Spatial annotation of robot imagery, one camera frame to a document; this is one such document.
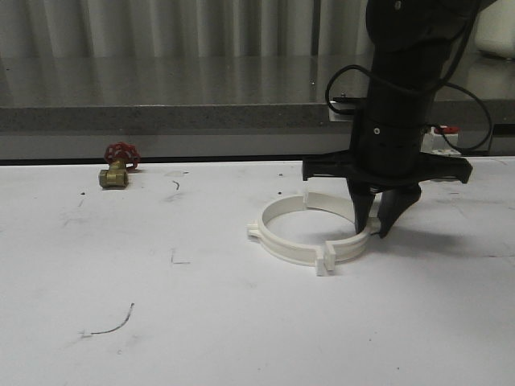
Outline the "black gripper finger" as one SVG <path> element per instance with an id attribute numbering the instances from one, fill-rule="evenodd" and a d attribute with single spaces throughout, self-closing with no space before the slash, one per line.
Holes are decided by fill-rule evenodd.
<path id="1" fill-rule="evenodd" d="M 380 222 L 379 237 L 388 235 L 397 219 L 411 205 L 418 202 L 421 194 L 422 190 L 419 185 L 398 187 L 382 193 L 377 213 Z"/>
<path id="2" fill-rule="evenodd" d="M 361 233 L 369 220 L 369 212 L 375 195 L 370 191 L 367 183 L 347 179 L 348 192 L 354 209 L 354 225 L 356 234 Z"/>

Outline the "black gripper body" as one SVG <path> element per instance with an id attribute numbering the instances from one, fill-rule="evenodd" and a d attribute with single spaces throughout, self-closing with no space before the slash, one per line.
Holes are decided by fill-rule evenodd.
<path id="1" fill-rule="evenodd" d="M 469 161 L 421 151 L 426 124 L 423 115 L 374 118 L 357 114 L 353 118 L 349 148 L 306 156 L 303 180 L 345 178 L 381 190 L 432 179 L 467 183 L 472 173 Z"/>

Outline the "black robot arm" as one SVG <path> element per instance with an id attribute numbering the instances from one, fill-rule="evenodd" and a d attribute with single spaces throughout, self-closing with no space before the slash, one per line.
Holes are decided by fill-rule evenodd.
<path id="1" fill-rule="evenodd" d="M 303 177 L 337 177 L 348 184 L 357 232 L 375 199 L 380 236 L 432 179 L 469 180 L 463 158 L 422 151 L 435 94 L 449 85 L 486 1 L 370 1 L 366 26 L 374 51 L 367 94 L 355 100 L 347 150 L 303 160 Z"/>

